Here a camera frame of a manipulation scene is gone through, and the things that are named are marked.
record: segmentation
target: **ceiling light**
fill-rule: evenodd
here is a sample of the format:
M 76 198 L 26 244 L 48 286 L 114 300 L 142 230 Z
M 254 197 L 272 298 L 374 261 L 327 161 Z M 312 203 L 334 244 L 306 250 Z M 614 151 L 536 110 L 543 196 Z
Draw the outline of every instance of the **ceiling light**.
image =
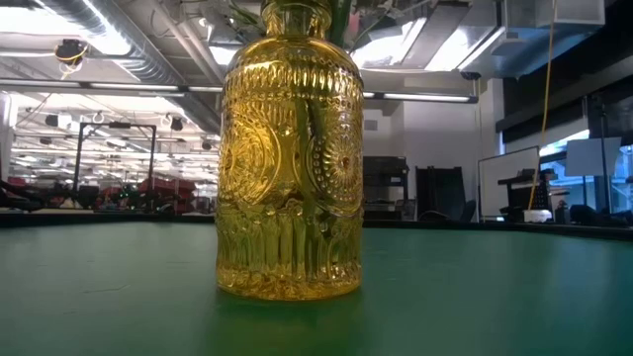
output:
M 32 79 L 8 79 L 8 78 L 0 79 L 0 86 L 7 86 L 7 85 L 13 85 L 13 86 L 27 85 L 27 86 L 36 86 L 36 87 L 43 87 L 43 88 L 49 88 L 49 87 L 79 88 L 80 86 L 78 82 L 67 82 L 67 81 L 61 81 L 61 80 L 32 80 Z
M 92 83 L 95 89 L 122 89 L 122 90 L 178 90 L 175 85 L 156 85 L 156 84 L 126 84 L 126 83 Z
M 23 157 L 17 157 L 17 159 L 21 159 L 25 162 L 37 162 L 38 159 L 35 157 L 31 157 L 31 156 L 23 156 Z
M 192 86 L 189 87 L 189 91 L 193 91 L 193 92 L 208 92 L 208 93 L 222 93 L 223 91 L 223 87 L 222 86 Z
M 98 134 L 98 135 L 100 135 L 100 136 L 103 136 L 103 137 L 110 137 L 110 134 L 109 134 L 109 133 L 104 132 L 103 130 L 95 130 L 95 131 L 94 131 L 94 133 L 95 133 L 95 134 Z
M 410 30 L 405 35 L 403 43 L 400 45 L 398 50 L 396 50 L 396 53 L 392 56 L 391 64 L 401 63 L 403 59 L 405 59 L 405 55 L 407 55 L 408 50 L 413 45 L 413 42 L 415 42 L 415 39 L 417 39 L 417 37 L 419 36 L 419 33 L 424 27 L 424 24 L 426 24 L 426 18 L 419 18 L 415 20 L 413 26 L 410 26 Z
M 388 65 L 401 62 L 426 23 L 425 18 L 402 25 L 402 33 L 373 40 L 351 53 L 359 68 L 366 65 Z
M 130 145 L 130 146 L 132 146 L 132 147 L 136 147 L 136 148 L 138 148 L 138 149 L 140 149 L 140 150 L 143 150 L 143 151 L 145 151 L 145 152 L 147 152 L 147 153 L 150 153 L 150 150 L 149 150 L 149 149 L 147 149 L 147 148 L 145 148 L 145 147 L 143 147 L 143 146 L 141 146 L 141 145 L 138 145 L 138 144 L 136 144 L 136 143 L 128 143 L 128 145 Z
M 47 124 L 50 127 L 58 127 L 59 126 L 59 120 L 58 120 L 58 116 L 57 115 L 46 115 L 46 118 L 44 119 L 44 123 Z
M 443 95 L 443 94 L 406 94 L 406 93 L 374 93 L 363 92 L 365 99 L 379 100 L 403 100 L 403 101 L 419 101 L 419 102 L 437 102 L 437 103 L 473 103 L 474 98 L 469 96 Z
M 169 128 L 177 132 L 182 131 L 182 129 L 184 128 L 184 126 L 182 125 L 182 118 L 172 118 Z
M 205 138 L 202 141 L 202 149 L 204 149 L 204 150 L 211 150 L 211 148 L 212 148 L 211 140 Z
M 464 61 L 457 66 L 457 69 L 464 70 L 467 66 L 469 66 L 475 59 L 477 59 L 488 47 L 493 45 L 501 35 L 505 33 L 505 27 L 498 28 L 492 36 L 490 36 L 482 45 L 480 45 L 473 53 L 464 59 Z
M 449 103 L 467 103 L 469 97 L 465 96 L 449 96 L 449 95 L 427 95 L 427 94 L 390 94 L 384 95 L 385 99 L 393 100 L 413 100 L 413 101 L 432 101 L 432 102 L 449 102 Z
M 464 30 L 458 28 L 437 51 L 424 70 L 451 71 L 468 56 L 468 49 L 468 36 Z
M 106 139 L 106 144 L 112 148 L 126 148 L 128 143 L 121 139 L 116 138 L 108 138 Z
M 214 45 L 209 46 L 209 50 L 219 65 L 228 65 L 237 52 L 237 49 L 234 48 L 224 48 Z

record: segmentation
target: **window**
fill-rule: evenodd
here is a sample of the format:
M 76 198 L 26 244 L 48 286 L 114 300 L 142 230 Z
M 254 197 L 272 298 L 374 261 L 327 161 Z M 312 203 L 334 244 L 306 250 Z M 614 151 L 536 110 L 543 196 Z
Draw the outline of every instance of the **window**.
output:
M 620 147 L 611 177 L 611 211 L 621 213 L 633 209 L 633 145 Z
M 552 208 L 554 209 L 558 206 L 557 202 L 561 200 L 565 201 L 569 207 L 585 203 L 583 177 L 566 176 L 566 164 L 566 159 L 541 164 L 541 170 L 553 169 L 554 173 L 558 175 L 558 179 L 550 181 L 550 193 L 558 198 L 552 199 Z M 595 209 L 595 184 L 592 176 L 585 177 L 585 187 L 587 189 L 587 205 Z M 568 193 L 568 195 L 558 196 L 558 194 L 563 193 Z

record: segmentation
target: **yellow glass bottle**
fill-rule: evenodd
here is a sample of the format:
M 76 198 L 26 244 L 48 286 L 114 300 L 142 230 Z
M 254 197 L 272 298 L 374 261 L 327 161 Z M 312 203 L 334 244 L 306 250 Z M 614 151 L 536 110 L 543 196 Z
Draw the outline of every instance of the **yellow glass bottle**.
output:
M 267 300 L 360 285 L 363 85 L 324 40 L 327 0 L 267 0 L 226 76 L 218 284 Z

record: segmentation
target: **green table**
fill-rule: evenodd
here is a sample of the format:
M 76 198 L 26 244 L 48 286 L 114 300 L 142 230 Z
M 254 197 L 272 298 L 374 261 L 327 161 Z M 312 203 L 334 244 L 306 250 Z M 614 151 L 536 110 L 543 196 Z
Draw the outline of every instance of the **green table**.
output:
M 633 355 L 633 244 L 365 229 L 362 288 L 247 300 L 215 227 L 0 229 L 2 355 Z

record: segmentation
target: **white wall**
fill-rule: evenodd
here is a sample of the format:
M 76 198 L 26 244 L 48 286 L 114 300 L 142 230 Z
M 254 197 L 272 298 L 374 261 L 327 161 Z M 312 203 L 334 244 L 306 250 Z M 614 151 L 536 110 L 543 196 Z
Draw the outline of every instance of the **white wall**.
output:
M 363 155 L 366 156 L 402 156 L 404 144 L 402 141 L 403 110 L 390 117 L 383 116 L 380 109 L 364 110 L 365 120 L 378 122 L 377 131 L 363 131 Z
M 415 197 L 415 166 L 462 167 L 466 200 L 475 199 L 478 127 L 476 105 L 404 103 L 404 142 L 409 197 Z

